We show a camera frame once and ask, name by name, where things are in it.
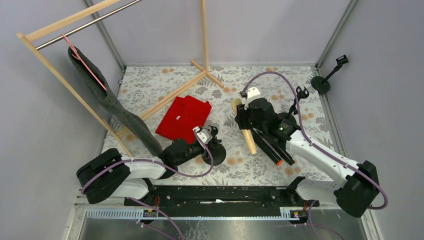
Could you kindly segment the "beige microphone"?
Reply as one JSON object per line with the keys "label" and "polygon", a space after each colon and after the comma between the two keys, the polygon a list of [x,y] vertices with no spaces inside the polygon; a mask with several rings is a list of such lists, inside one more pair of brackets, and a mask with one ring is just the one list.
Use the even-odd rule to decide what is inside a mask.
{"label": "beige microphone", "polygon": [[[237,115],[238,105],[242,104],[242,100],[240,98],[235,98],[231,101],[231,108],[235,115]],[[247,147],[252,155],[255,155],[257,153],[256,144],[252,135],[252,132],[250,129],[242,129],[242,134],[244,136],[244,139],[246,141]]]}

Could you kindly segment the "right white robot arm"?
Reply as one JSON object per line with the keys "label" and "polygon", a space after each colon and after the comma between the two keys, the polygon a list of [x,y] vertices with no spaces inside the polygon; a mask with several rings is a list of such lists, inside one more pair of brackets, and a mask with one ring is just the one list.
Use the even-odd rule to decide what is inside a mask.
{"label": "right white robot arm", "polygon": [[287,186],[289,200],[336,204],[355,218],[373,208],[372,202],[382,190],[372,162],[359,163],[314,142],[293,118],[289,119],[286,113],[276,114],[265,98],[250,102],[250,107],[236,98],[231,101],[231,108],[250,154],[261,149],[280,166],[284,162],[295,164],[290,155],[293,153],[330,177],[330,181],[322,181],[298,176]]}

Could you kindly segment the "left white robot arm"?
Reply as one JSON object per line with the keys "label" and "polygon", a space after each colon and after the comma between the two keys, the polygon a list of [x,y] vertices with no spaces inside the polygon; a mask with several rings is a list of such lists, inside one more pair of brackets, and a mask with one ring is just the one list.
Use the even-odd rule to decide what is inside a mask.
{"label": "left white robot arm", "polygon": [[172,174],[182,175],[178,166],[204,155],[212,159],[210,148],[202,141],[187,144],[177,139],[154,158],[123,156],[110,148],[80,167],[76,177],[81,193],[90,204],[98,204],[110,197],[143,198],[151,189],[147,179],[166,179]]}

